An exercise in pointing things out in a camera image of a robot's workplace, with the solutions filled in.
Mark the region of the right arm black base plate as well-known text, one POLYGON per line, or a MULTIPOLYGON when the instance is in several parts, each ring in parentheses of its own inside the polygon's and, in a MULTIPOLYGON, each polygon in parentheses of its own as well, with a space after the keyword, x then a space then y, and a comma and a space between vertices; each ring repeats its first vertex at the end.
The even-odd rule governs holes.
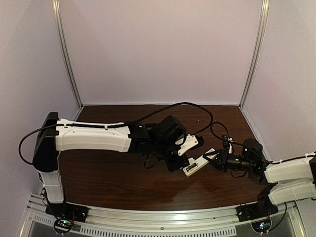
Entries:
POLYGON ((255 220, 263 217, 269 217, 278 213, 278 207, 275 205, 263 206, 257 202, 241 205, 235 208, 239 222, 255 220))

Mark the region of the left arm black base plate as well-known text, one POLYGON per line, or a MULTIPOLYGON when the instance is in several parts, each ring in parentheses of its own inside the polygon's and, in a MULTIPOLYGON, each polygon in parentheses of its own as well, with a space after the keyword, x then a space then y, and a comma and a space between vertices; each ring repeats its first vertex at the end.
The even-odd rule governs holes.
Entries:
POLYGON ((66 218, 84 223, 88 215, 88 207, 65 203, 49 203, 46 207, 46 214, 54 217, 66 218))

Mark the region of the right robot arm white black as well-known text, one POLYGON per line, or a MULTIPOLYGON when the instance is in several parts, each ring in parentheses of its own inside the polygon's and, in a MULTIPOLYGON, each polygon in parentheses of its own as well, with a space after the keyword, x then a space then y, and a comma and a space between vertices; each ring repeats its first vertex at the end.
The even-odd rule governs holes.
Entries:
POLYGON ((232 141, 223 136, 222 149, 203 154, 203 158, 217 170, 243 171, 256 184, 267 184, 258 195, 262 206, 316 198, 316 154, 269 161, 263 157, 263 146, 255 139, 242 143, 240 155, 234 155, 232 141))

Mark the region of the green black AAA battery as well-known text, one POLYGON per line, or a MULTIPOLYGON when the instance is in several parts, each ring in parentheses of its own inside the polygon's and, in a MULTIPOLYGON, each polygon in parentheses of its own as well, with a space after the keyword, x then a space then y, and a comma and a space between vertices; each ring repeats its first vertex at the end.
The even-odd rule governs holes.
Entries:
POLYGON ((189 172, 189 171, 191 171, 191 170, 193 170, 193 169, 195 169, 195 168, 197 168, 196 164, 192 164, 192 165, 190 165, 190 166, 188 166, 188 167, 186 168, 186 171, 189 172))

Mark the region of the white remote control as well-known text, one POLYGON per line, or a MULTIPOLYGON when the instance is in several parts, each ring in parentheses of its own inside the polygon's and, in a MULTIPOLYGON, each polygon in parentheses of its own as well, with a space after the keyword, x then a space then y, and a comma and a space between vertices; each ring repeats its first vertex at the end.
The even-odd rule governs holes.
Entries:
POLYGON ((205 160, 202 155, 200 157, 198 157, 197 159, 194 159, 194 158, 189 158, 189 165, 184 167, 182 170, 184 172, 184 174, 187 176, 187 177, 190 177, 192 176, 193 174, 195 174, 197 171, 201 170, 203 167, 205 167, 207 164, 209 164, 209 162, 207 160, 205 160), (186 168, 192 164, 196 164, 197 168, 187 172, 186 171, 186 168))

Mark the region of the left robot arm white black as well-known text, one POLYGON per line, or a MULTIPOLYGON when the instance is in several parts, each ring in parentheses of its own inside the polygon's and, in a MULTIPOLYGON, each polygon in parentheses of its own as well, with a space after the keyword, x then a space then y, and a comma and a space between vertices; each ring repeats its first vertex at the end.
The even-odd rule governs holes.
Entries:
POLYGON ((155 156, 173 172, 188 165, 185 153, 197 144, 196 136, 173 116, 160 123, 104 124, 70 121, 51 112, 37 136, 33 166, 42 178, 48 202, 62 204, 65 194, 58 157, 63 151, 107 150, 155 156))

